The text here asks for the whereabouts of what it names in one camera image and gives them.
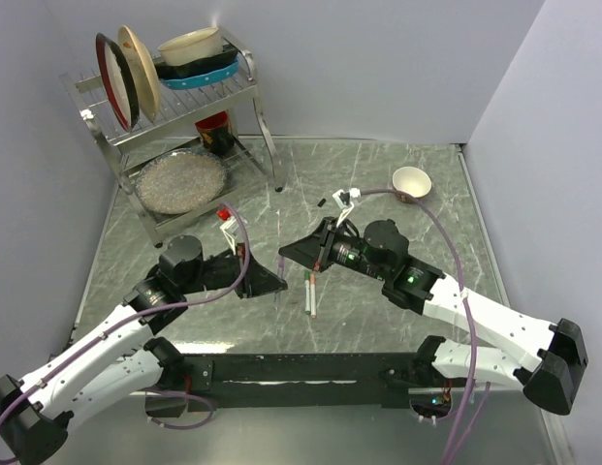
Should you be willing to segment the green marker pen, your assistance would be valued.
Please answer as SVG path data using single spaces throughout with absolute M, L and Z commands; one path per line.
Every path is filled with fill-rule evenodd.
M 305 315 L 311 314 L 311 288 L 309 286 L 309 280 L 304 280 L 304 289 L 305 289 L 305 305 L 304 305 L 304 313 Z

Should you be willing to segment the pink marker pen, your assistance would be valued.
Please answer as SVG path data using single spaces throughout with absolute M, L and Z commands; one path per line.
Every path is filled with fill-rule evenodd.
M 317 298 L 316 298 L 316 286 L 311 288 L 311 319 L 317 318 Z

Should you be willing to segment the purple pen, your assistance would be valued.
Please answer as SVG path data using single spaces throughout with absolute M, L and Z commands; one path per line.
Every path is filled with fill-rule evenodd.
M 280 279 L 283 279 L 284 269 L 285 269 L 285 259 L 282 256 L 278 255 L 277 256 L 277 276 Z M 274 305 L 275 305 L 276 311 L 279 311 L 279 309 L 280 309 L 280 297 L 281 297 L 281 291 L 277 291 L 277 293 L 275 294 L 275 297 L 274 297 Z

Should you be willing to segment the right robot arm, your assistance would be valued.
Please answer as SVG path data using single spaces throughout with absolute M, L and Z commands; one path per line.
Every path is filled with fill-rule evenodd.
M 393 305 L 468 331 L 468 345 L 442 337 L 424 342 L 414 363 L 422 384 L 470 376 L 518 388 L 550 413 L 571 413 L 588 365 L 579 325 L 530 317 L 462 287 L 411 255 L 408 239 L 391 219 L 371 222 L 362 234 L 351 229 L 348 221 L 326 217 L 308 236 L 280 247 L 279 254 L 316 273 L 337 264 L 376 279 Z

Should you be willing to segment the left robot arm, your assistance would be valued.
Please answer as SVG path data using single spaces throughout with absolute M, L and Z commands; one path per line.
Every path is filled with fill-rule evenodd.
M 45 462 L 70 431 L 136 390 L 186 387 L 184 356 L 159 333 L 187 310 L 187 295 L 251 298 L 287 288 L 244 243 L 206 258 L 198 238 L 174 238 L 145 279 L 80 341 L 21 378 L 0 378 L 0 438 L 13 453 L 8 461 Z

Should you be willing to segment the black base bar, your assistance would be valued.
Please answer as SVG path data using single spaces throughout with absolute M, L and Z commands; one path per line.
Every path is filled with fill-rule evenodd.
M 462 388 L 412 353 L 186 355 L 154 385 L 218 409 L 378 405 L 406 409 L 415 388 Z

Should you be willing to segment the small cream bowl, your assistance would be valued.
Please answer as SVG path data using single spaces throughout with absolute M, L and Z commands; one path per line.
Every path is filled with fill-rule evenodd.
M 392 175 L 392 186 L 399 191 L 396 196 L 406 203 L 412 199 L 421 199 L 431 190 L 430 177 L 421 169 L 415 167 L 401 167 Z

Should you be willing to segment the clear glass plate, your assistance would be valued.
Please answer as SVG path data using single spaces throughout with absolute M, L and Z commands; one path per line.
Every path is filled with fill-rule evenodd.
M 214 200 L 227 184 L 228 170 L 202 149 L 179 148 L 147 163 L 135 181 L 135 191 L 151 212 L 178 215 Z

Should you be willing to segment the red black cup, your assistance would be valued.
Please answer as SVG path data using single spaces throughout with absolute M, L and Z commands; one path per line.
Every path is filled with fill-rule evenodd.
M 235 145 L 228 112 L 220 111 L 195 123 L 204 148 L 217 156 L 225 156 Z

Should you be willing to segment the steel dish rack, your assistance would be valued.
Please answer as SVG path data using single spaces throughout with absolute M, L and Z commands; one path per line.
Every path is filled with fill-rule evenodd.
M 157 248 L 163 245 L 170 233 L 190 225 L 200 216 L 217 208 L 221 201 L 236 200 L 266 182 L 277 192 L 285 186 L 281 158 L 277 154 L 264 116 L 256 60 L 247 46 L 231 32 L 225 28 L 220 31 L 224 42 L 233 47 L 244 61 L 238 70 L 218 81 L 209 80 L 202 87 L 164 87 L 160 112 L 155 119 L 150 122 L 142 116 L 130 131 L 125 130 L 113 114 L 113 105 L 99 72 L 80 80 L 73 79 L 67 73 L 60 76 L 67 94 L 78 109 L 79 118 L 95 140 L 118 187 L 127 196 L 147 236 Z M 238 140 L 235 109 L 246 102 L 253 104 L 261 136 L 268 150 L 265 160 L 270 162 L 269 168 L 256 160 Z M 196 122 L 220 111 L 226 111 L 230 116 L 235 146 L 227 166 L 237 177 L 214 200 L 186 213 L 164 215 L 146 208 L 137 196 L 135 183 L 140 171 L 149 161 L 144 160 L 131 166 L 128 162 L 129 155 L 153 142 L 166 140 L 185 127 L 192 128 Z

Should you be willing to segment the blue dotted dish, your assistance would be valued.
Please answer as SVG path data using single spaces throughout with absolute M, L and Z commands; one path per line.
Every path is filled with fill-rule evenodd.
M 232 64 L 220 68 L 214 71 L 211 71 L 202 75 L 195 75 L 192 77 L 184 77 L 184 78 L 172 78 L 172 79 L 164 79 L 159 78 L 159 81 L 167 88 L 172 90 L 188 90 L 195 89 L 204 86 L 211 85 L 213 83 L 221 82 L 227 78 L 233 77 L 239 69 L 239 63 L 236 59 Z

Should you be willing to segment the black tray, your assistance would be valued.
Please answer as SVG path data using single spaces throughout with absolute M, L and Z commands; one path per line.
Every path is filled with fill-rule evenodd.
M 233 64 L 238 50 L 232 45 L 224 45 L 223 51 L 210 57 L 201 58 L 184 65 L 172 66 L 164 61 L 155 64 L 160 79 L 182 79 L 204 75 Z

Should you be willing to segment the beige plate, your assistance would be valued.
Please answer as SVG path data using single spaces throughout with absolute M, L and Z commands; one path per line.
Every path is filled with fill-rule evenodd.
M 126 58 L 144 117 L 154 123 L 161 107 L 161 90 L 152 56 L 138 35 L 127 25 L 117 32 L 120 49 Z

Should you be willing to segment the cream bowl on rack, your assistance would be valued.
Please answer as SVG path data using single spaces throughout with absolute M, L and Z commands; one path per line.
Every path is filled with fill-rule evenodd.
M 183 34 L 158 46 L 163 60 L 171 66 L 182 66 L 198 59 L 221 53 L 223 40 L 218 27 L 208 27 Z

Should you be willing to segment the red black rimmed plate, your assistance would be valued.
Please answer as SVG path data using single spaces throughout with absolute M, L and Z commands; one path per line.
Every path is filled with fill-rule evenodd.
M 128 62 L 119 45 L 102 33 L 96 34 L 96 57 L 100 76 L 112 111 L 130 133 L 139 119 L 139 101 Z

